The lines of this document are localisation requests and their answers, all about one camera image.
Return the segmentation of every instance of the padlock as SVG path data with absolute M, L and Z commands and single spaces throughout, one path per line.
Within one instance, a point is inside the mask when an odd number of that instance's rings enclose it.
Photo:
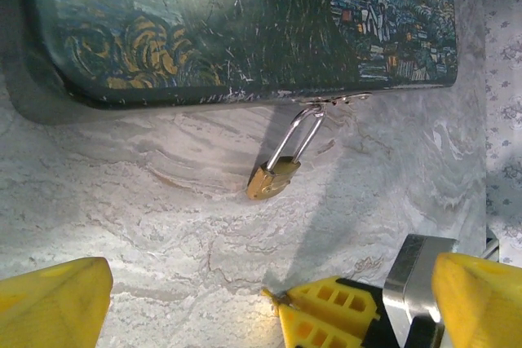
M 290 138 L 295 130 L 299 127 L 301 122 L 308 116 L 313 115 L 316 118 L 312 128 L 304 140 L 299 145 L 293 156 L 283 156 L 283 149 L 288 144 Z M 251 200 L 265 200 L 274 197 L 283 192 L 290 184 L 290 180 L 294 177 L 295 172 L 301 167 L 299 158 L 303 155 L 308 145 L 316 135 L 321 127 L 323 120 L 326 117 L 326 110 L 323 104 L 314 104 L 305 108 L 292 121 L 290 128 L 286 132 L 285 137 L 279 143 L 276 151 L 268 162 L 262 164 L 256 171 L 254 177 L 251 179 L 246 195 Z

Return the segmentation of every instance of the marble surface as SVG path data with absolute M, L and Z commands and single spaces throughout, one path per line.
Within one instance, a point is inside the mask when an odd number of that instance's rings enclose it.
M 281 347 L 259 295 L 329 275 L 382 284 L 410 232 L 485 237 L 482 0 L 456 0 L 454 88 L 330 110 L 287 192 L 244 189 L 296 107 L 45 127 L 0 77 L 0 278 L 90 255 L 113 270 L 100 347 Z
M 522 0 L 485 0 L 488 220 L 522 267 Z

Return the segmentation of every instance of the padlock body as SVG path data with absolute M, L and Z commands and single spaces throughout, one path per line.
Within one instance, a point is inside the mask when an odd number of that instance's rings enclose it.
M 265 200 L 283 192 L 290 184 L 295 172 L 301 167 L 299 162 L 292 162 L 292 156 L 282 156 L 272 171 L 267 170 L 267 164 L 262 164 L 246 189 L 246 195 L 251 200 Z

